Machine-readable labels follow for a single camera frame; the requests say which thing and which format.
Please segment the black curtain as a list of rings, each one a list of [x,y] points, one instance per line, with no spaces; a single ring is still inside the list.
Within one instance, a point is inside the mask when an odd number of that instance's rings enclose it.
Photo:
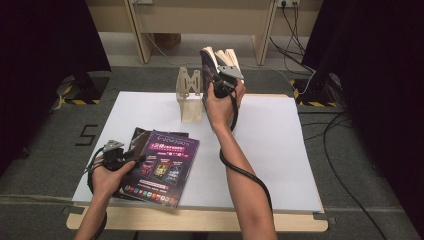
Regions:
[[[424,0],[323,0],[304,59],[341,81],[377,167],[424,238]]]
[[[86,0],[0,0],[0,176],[65,78],[109,69]]]

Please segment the brown cardboard box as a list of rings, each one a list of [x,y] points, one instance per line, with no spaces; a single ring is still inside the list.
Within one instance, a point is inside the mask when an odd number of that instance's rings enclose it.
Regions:
[[[172,49],[181,42],[180,33],[155,33],[155,43],[165,49]]]

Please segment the person's right hand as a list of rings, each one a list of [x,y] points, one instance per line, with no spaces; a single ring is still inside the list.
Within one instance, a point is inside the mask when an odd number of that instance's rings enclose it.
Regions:
[[[236,100],[237,108],[240,108],[243,96],[246,92],[244,81],[237,80],[237,86],[230,96],[225,98],[216,98],[208,94],[206,100],[206,112],[213,130],[218,133],[222,129],[229,129],[230,119],[234,115],[234,106],[232,99]]]

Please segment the white book with colourful pictures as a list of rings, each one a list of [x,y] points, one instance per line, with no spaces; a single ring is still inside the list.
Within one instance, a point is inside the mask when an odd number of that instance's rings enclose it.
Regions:
[[[240,70],[236,53],[233,49],[218,50],[215,52],[218,62],[217,69],[226,76],[244,81],[244,76]]]

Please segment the beige expandable book rack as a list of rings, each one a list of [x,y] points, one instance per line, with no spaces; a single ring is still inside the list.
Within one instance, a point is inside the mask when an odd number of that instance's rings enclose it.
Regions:
[[[182,123],[202,122],[203,105],[201,98],[200,71],[195,70],[190,75],[186,67],[181,67],[176,80],[176,100],[179,104]]]

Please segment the beige wooden desk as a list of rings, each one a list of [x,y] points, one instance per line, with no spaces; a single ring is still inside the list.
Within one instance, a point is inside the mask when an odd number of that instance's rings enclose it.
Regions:
[[[279,8],[277,0],[86,0],[97,30],[134,36],[139,61],[147,64],[155,33],[246,35],[256,63],[265,63],[269,38],[288,36],[289,24],[308,37],[323,0]]]

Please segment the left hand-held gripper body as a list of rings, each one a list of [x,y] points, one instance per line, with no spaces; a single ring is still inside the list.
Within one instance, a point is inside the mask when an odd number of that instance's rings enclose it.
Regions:
[[[109,140],[102,149],[102,165],[110,171],[117,171],[129,162],[134,156],[134,151],[124,151],[123,146],[124,144],[119,141]]]

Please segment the white board sheet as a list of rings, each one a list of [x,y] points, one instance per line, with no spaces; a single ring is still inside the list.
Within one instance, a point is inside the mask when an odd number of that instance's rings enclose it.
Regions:
[[[118,94],[95,145],[113,139],[130,143],[137,127],[145,130],[187,132],[200,141],[178,207],[230,209],[225,167],[209,121],[183,123],[174,93]],[[246,95],[234,136],[256,175],[267,186],[276,212],[320,212],[322,204],[308,160],[297,105],[290,97]]]

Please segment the stand base with striped tape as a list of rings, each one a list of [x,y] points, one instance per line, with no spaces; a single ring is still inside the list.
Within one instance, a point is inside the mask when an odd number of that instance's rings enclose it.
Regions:
[[[297,105],[335,107],[336,100],[327,83],[313,85],[310,79],[292,79],[293,96]]]
[[[91,76],[79,80],[74,76],[66,77],[57,89],[56,108],[63,104],[92,105],[99,104],[109,82],[106,76]]]

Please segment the person's left hand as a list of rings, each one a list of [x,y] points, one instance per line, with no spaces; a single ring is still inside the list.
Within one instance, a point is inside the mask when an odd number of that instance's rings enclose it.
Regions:
[[[102,164],[103,157],[97,157],[92,173],[93,201],[108,201],[120,186],[122,178],[130,172],[135,162],[130,161],[116,171],[110,171]]]

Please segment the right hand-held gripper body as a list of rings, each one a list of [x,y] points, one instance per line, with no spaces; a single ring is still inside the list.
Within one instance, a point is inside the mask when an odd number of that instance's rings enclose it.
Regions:
[[[238,79],[226,76],[223,73],[221,73],[218,69],[217,69],[217,74],[219,76],[219,79],[217,80],[213,79],[213,82],[215,82],[215,87],[214,87],[215,96],[217,98],[224,98],[235,90]]]

